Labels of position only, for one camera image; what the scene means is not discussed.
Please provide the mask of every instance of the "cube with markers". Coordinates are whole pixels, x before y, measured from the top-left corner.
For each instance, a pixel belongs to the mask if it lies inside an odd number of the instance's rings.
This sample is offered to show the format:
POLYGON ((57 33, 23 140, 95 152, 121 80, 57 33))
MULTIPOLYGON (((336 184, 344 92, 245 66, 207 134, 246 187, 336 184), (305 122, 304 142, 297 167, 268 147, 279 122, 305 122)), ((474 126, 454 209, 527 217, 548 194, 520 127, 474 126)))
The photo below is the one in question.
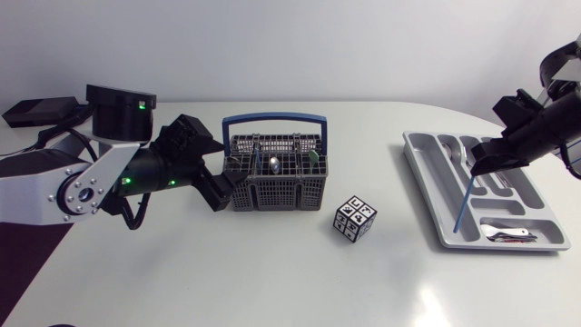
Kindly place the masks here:
POLYGON ((333 226, 355 243, 371 228, 377 213, 369 204, 353 196, 337 209, 333 226))

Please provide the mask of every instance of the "white wall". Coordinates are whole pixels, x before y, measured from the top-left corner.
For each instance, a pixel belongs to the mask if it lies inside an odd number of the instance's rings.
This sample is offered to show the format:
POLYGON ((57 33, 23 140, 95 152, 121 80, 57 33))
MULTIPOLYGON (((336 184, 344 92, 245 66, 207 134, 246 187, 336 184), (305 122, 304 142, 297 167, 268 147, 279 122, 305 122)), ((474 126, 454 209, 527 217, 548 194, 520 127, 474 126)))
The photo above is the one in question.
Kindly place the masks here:
POLYGON ((394 100, 491 121, 540 90, 581 1, 4 0, 0 112, 86 84, 159 101, 394 100))

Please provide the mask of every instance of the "tray compartment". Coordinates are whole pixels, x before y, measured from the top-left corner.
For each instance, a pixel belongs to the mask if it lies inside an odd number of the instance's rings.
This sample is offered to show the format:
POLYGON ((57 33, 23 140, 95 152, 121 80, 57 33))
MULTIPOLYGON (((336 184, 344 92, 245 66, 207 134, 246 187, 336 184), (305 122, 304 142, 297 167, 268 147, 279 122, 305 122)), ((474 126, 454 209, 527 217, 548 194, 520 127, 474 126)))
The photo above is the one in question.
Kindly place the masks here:
POLYGON ((470 203, 474 210, 482 215, 525 215, 525 207, 515 200, 473 198, 470 203))
POLYGON ((549 220, 484 217, 480 219, 480 224, 483 223, 498 228, 527 228, 530 233, 537 237, 536 244, 565 243, 565 236, 559 227, 555 224, 555 222, 549 220))

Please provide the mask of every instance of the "black box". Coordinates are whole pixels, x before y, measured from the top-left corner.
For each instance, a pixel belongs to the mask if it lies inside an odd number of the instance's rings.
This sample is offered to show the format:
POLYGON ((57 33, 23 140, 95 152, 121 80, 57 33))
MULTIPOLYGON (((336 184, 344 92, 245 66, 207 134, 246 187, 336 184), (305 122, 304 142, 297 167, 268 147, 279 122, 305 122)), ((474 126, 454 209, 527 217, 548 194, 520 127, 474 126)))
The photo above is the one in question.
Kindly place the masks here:
POLYGON ((13 128, 59 124, 77 105, 74 96, 23 100, 2 117, 13 128))

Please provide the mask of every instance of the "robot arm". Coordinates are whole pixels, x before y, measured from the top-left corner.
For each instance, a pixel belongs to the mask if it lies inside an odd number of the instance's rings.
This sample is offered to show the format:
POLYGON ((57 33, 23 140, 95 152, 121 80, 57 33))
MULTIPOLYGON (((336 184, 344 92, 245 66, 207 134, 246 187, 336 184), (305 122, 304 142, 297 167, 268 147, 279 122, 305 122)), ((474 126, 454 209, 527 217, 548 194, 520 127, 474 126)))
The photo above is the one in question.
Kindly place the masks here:
POLYGON ((87 85, 87 100, 94 108, 92 133, 74 132, 50 149, 0 161, 0 222, 76 223, 104 209, 122 214, 129 228, 136 229, 151 192, 191 185, 218 211, 246 178, 246 173, 234 172, 212 176, 202 156, 223 150, 223 145, 200 120, 184 114, 143 148, 144 138, 151 137, 152 94, 87 85), (130 121, 117 121, 119 117, 130 121), (86 139, 99 144, 93 163, 78 157, 86 139), (133 217, 125 197, 136 194, 144 194, 144 200, 133 217))
POLYGON ((507 128, 501 138, 471 149, 476 159, 472 175, 526 166, 561 148, 567 168, 581 178, 570 167, 566 151, 567 143, 581 137, 581 35, 548 55, 540 71, 546 104, 524 90, 501 98, 493 110, 507 128))

